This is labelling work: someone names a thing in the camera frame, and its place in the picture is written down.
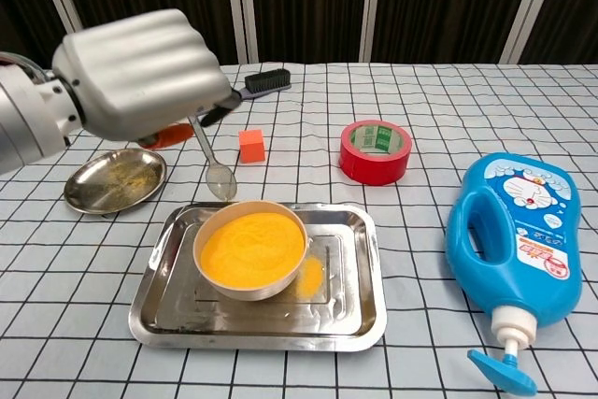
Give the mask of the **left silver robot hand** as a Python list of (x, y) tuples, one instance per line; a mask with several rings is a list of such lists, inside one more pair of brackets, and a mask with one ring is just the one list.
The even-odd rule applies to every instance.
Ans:
[(63, 38), (51, 69), (73, 90), (84, 129), (137, 141), (233, 94), (216, 55), (178, 9), (161, 9)]

